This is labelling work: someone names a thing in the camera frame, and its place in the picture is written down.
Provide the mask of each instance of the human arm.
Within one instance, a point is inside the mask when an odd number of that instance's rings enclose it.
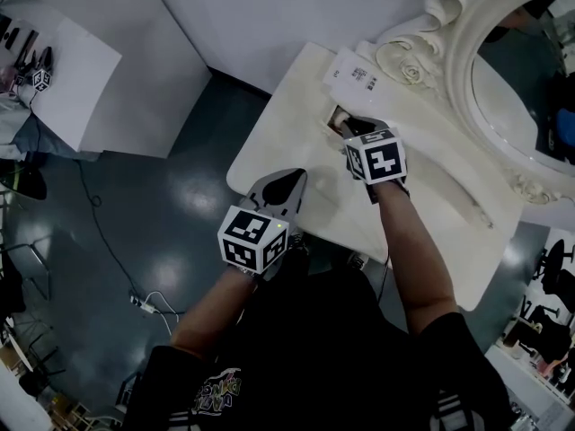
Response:
[[[451,278],[409,197],[391,182],[373,187],[409,330],[419,335],[440,316],[458,311]]]
[[[172,346],[209,360],[224,332],[235,324],[255,290],[256,282],[238,268],[226,271],[209,292],[182,318]]]

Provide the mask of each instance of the oval mirror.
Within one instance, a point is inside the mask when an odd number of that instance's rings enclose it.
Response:
[[[479,111],[505,143],[575,175],[575,0],[531,0],[503,17],[471,79]]]

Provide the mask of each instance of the black cable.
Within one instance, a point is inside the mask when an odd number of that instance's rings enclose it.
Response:
[[[38,117],[36,116],[36,114],[34,113],[34,110],[32,109],[32,103],[34,102],[34,99],[36,99],[36,94],[38,94],[38,91],[36,91],[34,93],[34,95],[32,96],[32,98],[30,100],[30,104],[28,104],[28,108],[30,109],[30,113],[32,114],[32,116],[34,117],[34,121],[36,122],[36,131],[38,131],[38,140],[36,141],[36,152],[35,153],[37,153],[40,150],[40,137],[41,137],[40,122],[38,121]]]
[[[30,99],[30,103],[28,104],[28,109],[30,109],[30,114],[34,117],[34,121],[36,122],[36,131],[38,133],[38,140],[36,141],[36,150],[35,153],[37,153],[40,150],[40,138],[41,138],[41,132],[40,132],[40,122],[38,121],[38,117],[36,116],[36,114],[34,113],[34,110],[32,109],[32,103],[34,102],[34,99],[36,99],[36,94],[38,94],[38,90],[36,90],[36,92],[34,93],[34,95],[32,96],[32,98]],[[22,98],[20,97],[20,85],[18,84],[16,86],[16,97],[18,98],[18,100],[26,105],[24,103],[24,101],[22,100]]]
[[[10,171],[10,172],[3,172],[0,174],[0,177],[4,177],[4,176],[11,176],[13,174],[17,174],[18,172],[22,172],[22,171],[26,171],[28,169],[27,166],[21,166],[20,168],[18,168],[15,171]]]
[[[124,275],[128,279],[129,284],[132,288],[132,292],[135,294],[135,296],[139,296],[139,292],[137,291],[136,285],[134,284],[134,279],[132,279],[132,276],[124,268],[124,266],[122,265],[122,262],[120,262],[118,257],[116,257],[116,254],[114,253],[110,244],[108,243],[108,240],[106,240],[106,237],[104,236],[102,228],[100,227],[100,222],[98,222],[98,216],[96,215],[96,208],[98,208],[102,205],[102,199],[98,195],[94,195],[93,197],[90,196],[90,190],[88,189],[88,186],[86,185],[86,181],[84,178],[84,168],[82,167],[82,163],[79,162],[78,160],[74,160],[74,161],[78,165],[78,168],[80,170],[80,180],[82,181],[85,195],[88,198],[88,201],[90,201],[90,208],[92,209],[92,217],[93,217],[94,223],[96,224],[96,228],[98,229],[98,233],[100,234],[100,237],[102,238],[103,243],[106,245],[108,252],[112,256],[112,258],[114,260],[116,260],[116,263],[121,268],[121,270],[124,272]]]
[[[156,314],[171,314],[172,316],[182,316],[183,314],[186,314],[186,312],[157,312]]]
[[[381,289],[379,289],[379,295],[377,296],[377,303],[379,303],[381,301],[381,297],[384,294],[385,279],[387,278],[387,270],[389,269],[388,265],[389,265],[389,255],[387,256],[387,260],[385,261],[384,279],[382,280],[382,283],[381,283]]]

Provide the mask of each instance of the black t-shirt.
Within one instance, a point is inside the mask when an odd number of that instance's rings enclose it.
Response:
[[[411,337],[365,276],[344,268],[272,280],[215,363],[157,347],[122,429],[507,429],[505,386],[463,317]]]

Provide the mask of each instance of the white cable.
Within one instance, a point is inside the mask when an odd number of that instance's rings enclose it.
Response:
[[[168,303],[168,301],[165,299],[164,294],[162,294],[160,291],[152,291],[152,292],[150,292],[150,293],[147,295],[147,297],[146,297],[146,299],[145,299],[145,301],[144,301],[144,304],[146,304],[147,301],[150,299],[150,297],[151,297],[152,295],[154,295],[154,294],[158,294],[158,295],[160,295],[160,296],[162,297],[162,300],[164,300],[164,303],[166,304],[166,306],[170,309],[170,311],[171,311],[173,314],[175,314],[175,316],[176,316],[176,321],[177,321],[177,322],[180,322],[180,315],[172,308],[172,306],[171,306],[171,305]]]
[[[165,322],[165,327],[168,329],[168,333],[170,334],[170,337],[172,336],[172,331],[170,330],[170,325],[168,324],[168,320],[165,319],[165,316],[161,313],[158,313],[160,316],[162,316],[162,319]]]

